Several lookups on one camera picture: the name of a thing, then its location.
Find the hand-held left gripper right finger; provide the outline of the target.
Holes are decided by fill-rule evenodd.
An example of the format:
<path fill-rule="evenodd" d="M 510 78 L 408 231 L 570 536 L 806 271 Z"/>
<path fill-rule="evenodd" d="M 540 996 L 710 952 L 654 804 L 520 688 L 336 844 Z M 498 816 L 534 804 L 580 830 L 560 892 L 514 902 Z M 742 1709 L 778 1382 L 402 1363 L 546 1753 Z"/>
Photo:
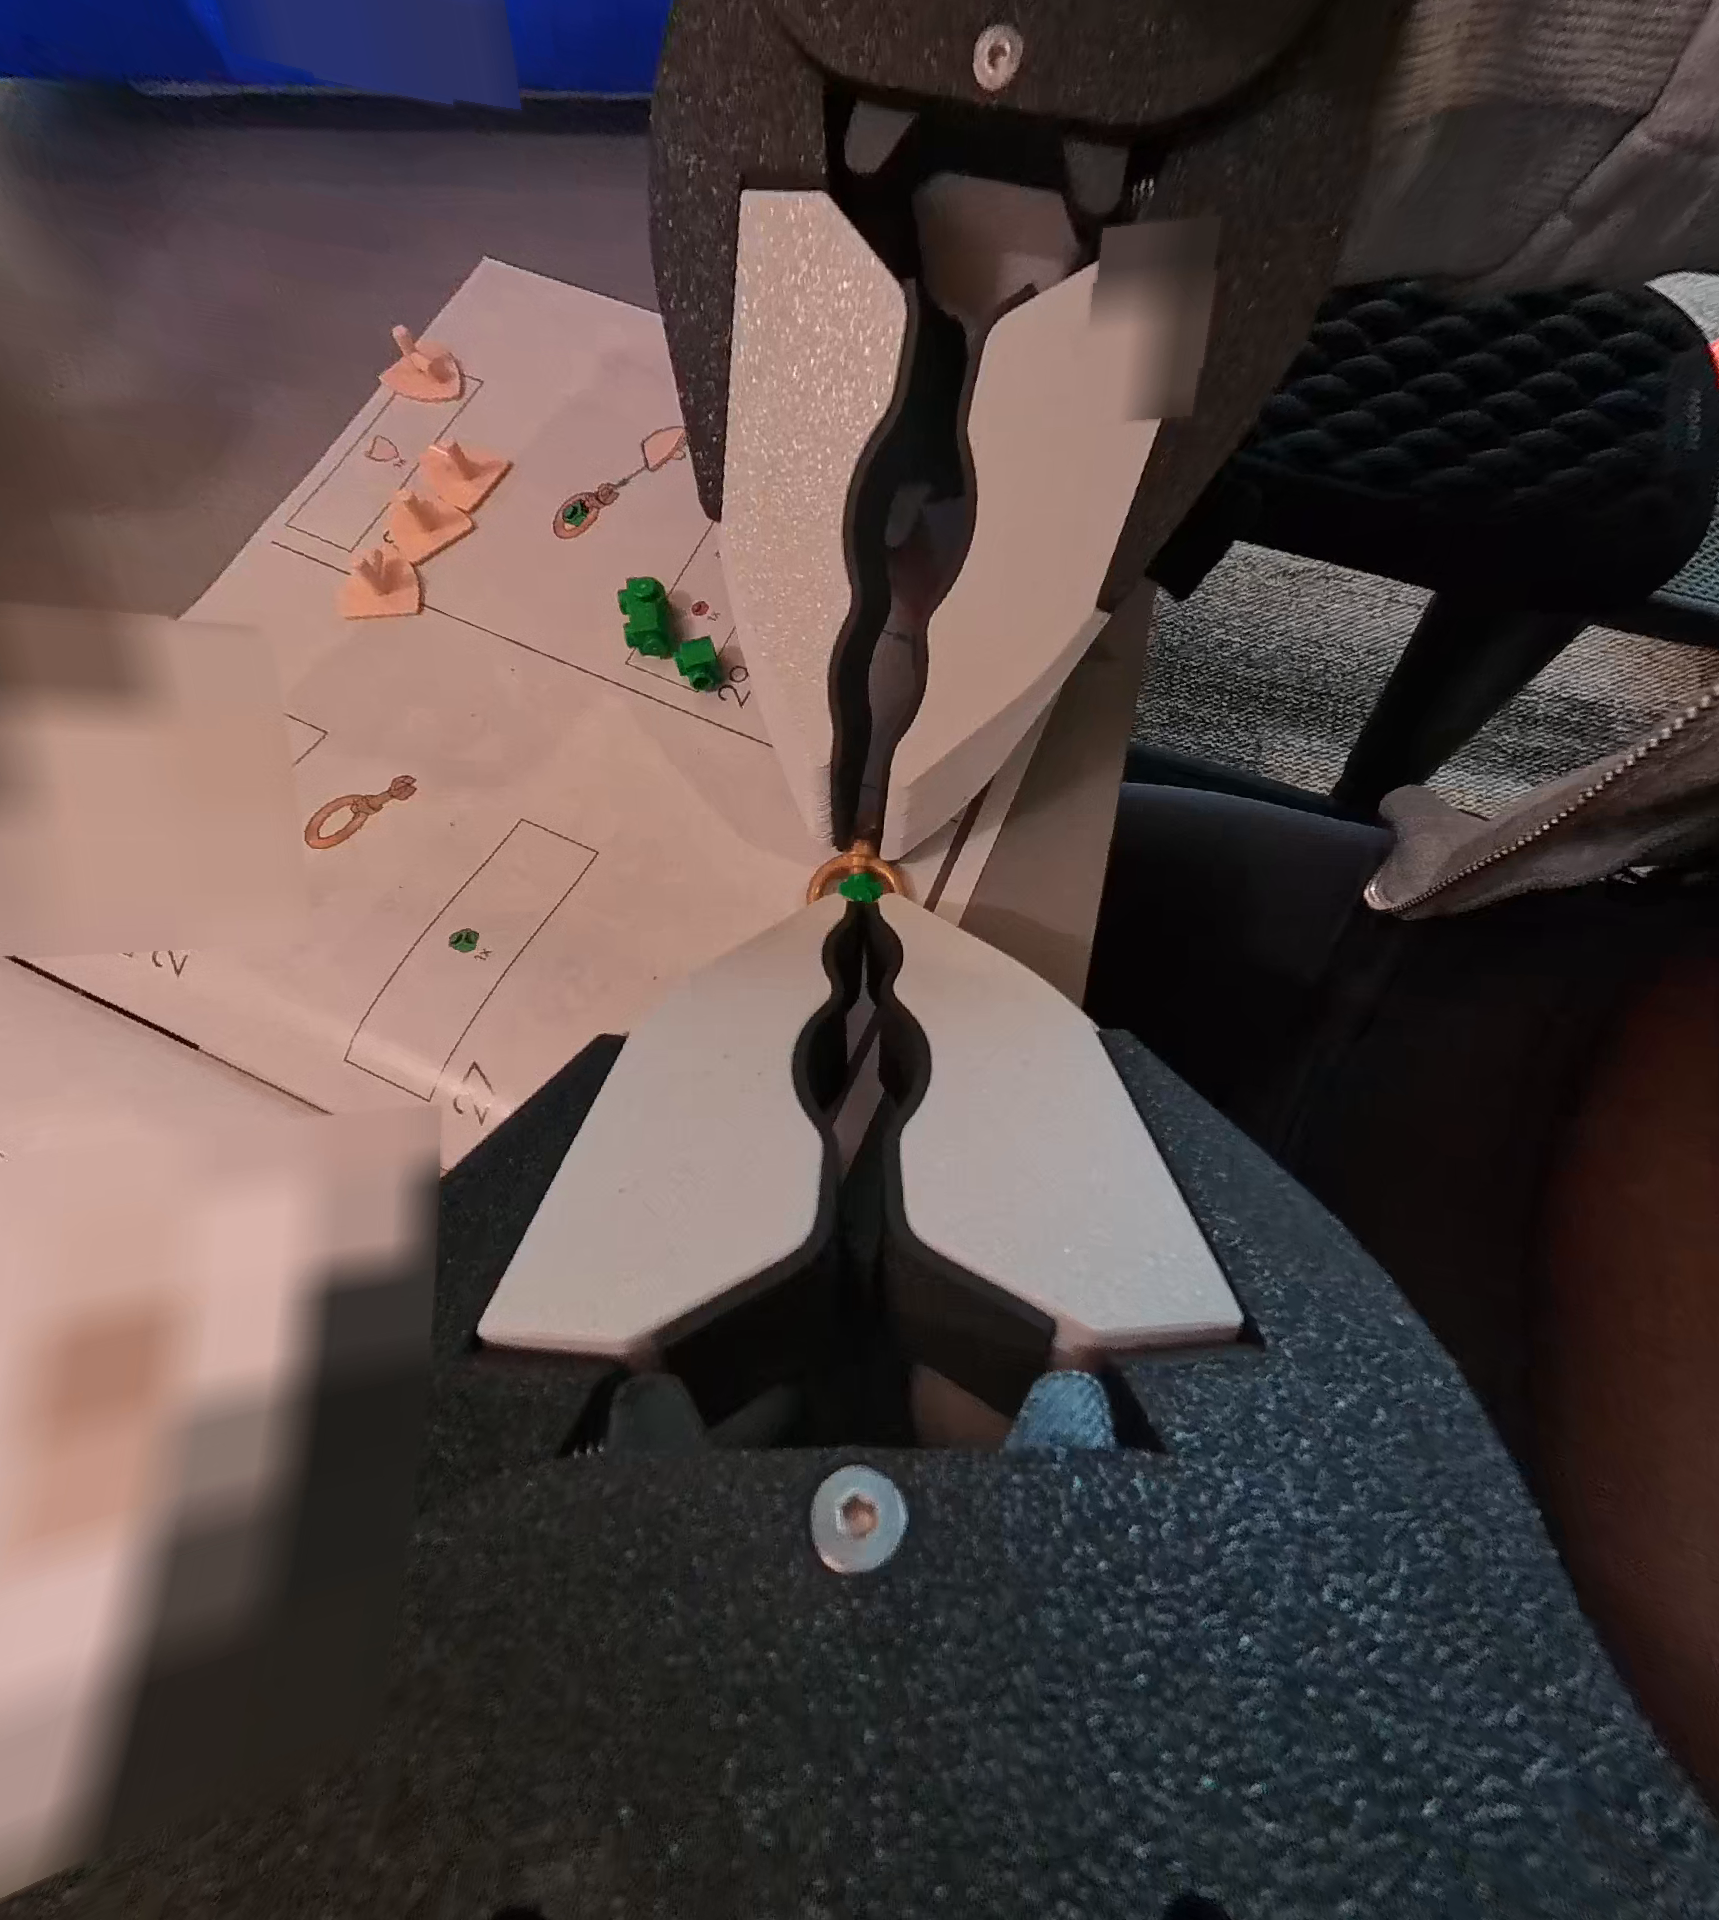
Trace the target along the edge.
<path fill-rule="evenodd" d="M 1235 1293 L 1092 1020 L 946 917 L 876 911 L 926 1058 L 900 1133 L 920 1251 L 1040 1312 L 1056 1351 L 1233 1339 Z"/>

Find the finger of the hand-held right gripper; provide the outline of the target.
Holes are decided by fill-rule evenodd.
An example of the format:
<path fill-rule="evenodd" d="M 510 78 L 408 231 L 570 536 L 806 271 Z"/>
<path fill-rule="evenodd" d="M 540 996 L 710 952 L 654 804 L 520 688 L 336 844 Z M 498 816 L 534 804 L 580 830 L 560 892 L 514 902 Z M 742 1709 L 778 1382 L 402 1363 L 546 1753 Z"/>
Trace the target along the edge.
<path fill-rule="evenodd" d="M 912 284 L 824 189 L 738 201 L 722 554 L 736 635 L 814 842 L 858 834 Z"/>
<path fill-rule="evenodd" d="M 1000 772 L 1098 630 L 1163 419 L 1197 401 L 1219 220 L 1080 238 L 1060 191 L 940 171 L 914 196 L 920 292 L 964 366 L 910 578 L 920 695 L 884 770 L 876 844 L 910 852 Z"/>

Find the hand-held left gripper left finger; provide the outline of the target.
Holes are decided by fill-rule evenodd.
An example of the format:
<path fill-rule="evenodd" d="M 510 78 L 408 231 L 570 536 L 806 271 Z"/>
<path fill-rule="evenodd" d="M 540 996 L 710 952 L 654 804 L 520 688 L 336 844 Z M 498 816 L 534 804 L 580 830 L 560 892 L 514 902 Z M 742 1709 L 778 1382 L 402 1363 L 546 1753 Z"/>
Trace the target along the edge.
<path fill-rule="evenodd" d="M 864 906 L 808 903 L 628 1036 L 480 1319 L 488 1348 L 790 1365 L 832 1322 L 828 1102 Z"/>

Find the gold ring toy piece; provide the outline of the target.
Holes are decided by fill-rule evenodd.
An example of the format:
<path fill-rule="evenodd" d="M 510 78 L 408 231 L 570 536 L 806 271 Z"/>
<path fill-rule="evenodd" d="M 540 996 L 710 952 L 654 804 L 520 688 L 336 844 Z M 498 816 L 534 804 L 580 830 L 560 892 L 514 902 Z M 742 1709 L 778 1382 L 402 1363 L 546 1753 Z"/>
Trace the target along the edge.
<path fill-rule="evenodd" d="M 918 893 L 914 889 L 914 881 L 910 880 L 908 871 L 900 863 L 894 863 L 882 857 L 880 852 L 866 840 L 860 840 L 850 848 L 834 852 L 810 878 L 806 888 L 806 899 L 808 902 L 820 902 L 820 899 L 850 902 L 836 892 L 840 878 L 844 878 L 850 871 L 872 871 L 888 880 L 892 884 L 892 892 L 882 899 L 898 898 L 898 899 L 912 899 L 914 903 L 920 903 Z"/>

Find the person's right forearm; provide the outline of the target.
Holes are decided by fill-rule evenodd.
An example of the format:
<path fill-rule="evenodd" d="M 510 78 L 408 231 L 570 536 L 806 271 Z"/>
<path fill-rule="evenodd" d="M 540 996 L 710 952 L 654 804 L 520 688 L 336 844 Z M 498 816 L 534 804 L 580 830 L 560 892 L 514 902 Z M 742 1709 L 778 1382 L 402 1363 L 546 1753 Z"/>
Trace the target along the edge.
<path fill-rule="evenodd" d="M 1419 1 L 1341 285 L 1719 276 L 1719 1 Z"/>

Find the grey desk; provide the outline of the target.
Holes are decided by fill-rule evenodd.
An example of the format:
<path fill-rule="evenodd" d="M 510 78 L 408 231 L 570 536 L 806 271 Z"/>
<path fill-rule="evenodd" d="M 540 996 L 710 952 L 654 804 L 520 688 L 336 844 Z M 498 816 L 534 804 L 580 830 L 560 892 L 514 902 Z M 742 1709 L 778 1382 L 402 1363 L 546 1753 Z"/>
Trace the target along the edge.
<path fill-rule="evenodd" d="M 446 1163 L 820 860 L 674 452 L 642 131 L 0 82 L 0 604 L 262 635 L 312 888 L 274 950 L 26 970 L 316 1108 L 436 1106 Z M 394 323 L 458 353 L 460 399 L 380 383 Z M 418 616 L 344 620 L 446 440 L 512 469 Z M 720 689 L 628 647 L 636 573 Z M 0 668 L 0 707 L 128 673 Z"/>

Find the blue plastic bin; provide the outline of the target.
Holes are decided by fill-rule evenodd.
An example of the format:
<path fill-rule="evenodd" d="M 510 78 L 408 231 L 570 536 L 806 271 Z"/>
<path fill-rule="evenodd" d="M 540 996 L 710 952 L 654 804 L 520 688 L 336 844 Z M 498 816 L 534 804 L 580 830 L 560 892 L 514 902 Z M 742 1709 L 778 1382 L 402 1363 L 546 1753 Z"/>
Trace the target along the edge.
<path fill-rule="evenodd" d="M 644 98 L 668 1 L 0 1 L 0 79 L 338 89 L 512 110 Z"/>

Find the white instruction booklet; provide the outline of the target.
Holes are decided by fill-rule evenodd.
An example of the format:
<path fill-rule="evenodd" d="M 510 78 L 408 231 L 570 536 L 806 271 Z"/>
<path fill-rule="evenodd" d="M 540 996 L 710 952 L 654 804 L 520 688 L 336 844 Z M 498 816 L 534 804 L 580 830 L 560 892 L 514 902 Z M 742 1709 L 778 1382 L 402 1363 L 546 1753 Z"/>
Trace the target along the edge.
<path fill-rule="evenodd" d="M 156 663 L 248 649 L 192 798 L 278 944 L 0 957 L 0 1721 L 226 1644 L 314 1486 L 414 1451 L 426 1197 L 808 867 L 648 312 L 484 260 L 456 396 L 376 391 Z"/>

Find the person's leg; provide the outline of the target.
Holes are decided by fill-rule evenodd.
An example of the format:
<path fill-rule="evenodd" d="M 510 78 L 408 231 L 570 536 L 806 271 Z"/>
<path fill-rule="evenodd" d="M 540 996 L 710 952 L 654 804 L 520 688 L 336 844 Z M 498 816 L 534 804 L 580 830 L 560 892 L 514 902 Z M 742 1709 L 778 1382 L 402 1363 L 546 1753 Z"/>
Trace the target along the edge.
<path fill-rule="evenodd" d="M 1719 1816 L 1719 945 L 1629 1000 L 1559 1140 L 1535 1420 L 1581 1603 Z"/>

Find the person's grey zip jacket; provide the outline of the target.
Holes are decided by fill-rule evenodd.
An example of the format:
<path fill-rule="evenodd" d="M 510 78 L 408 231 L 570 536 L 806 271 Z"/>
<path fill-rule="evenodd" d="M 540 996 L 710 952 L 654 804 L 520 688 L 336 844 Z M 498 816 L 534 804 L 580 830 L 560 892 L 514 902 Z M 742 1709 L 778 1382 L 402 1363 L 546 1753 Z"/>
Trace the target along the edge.
<path fill-rule="evenodd" d="M 1391 842 L 1363 889 L 1407 922 L 1565 893 L 1719 848 L 1719 676 L 1649 731 L 1491 816 L 1423 783 L 1379 804 Z"/>

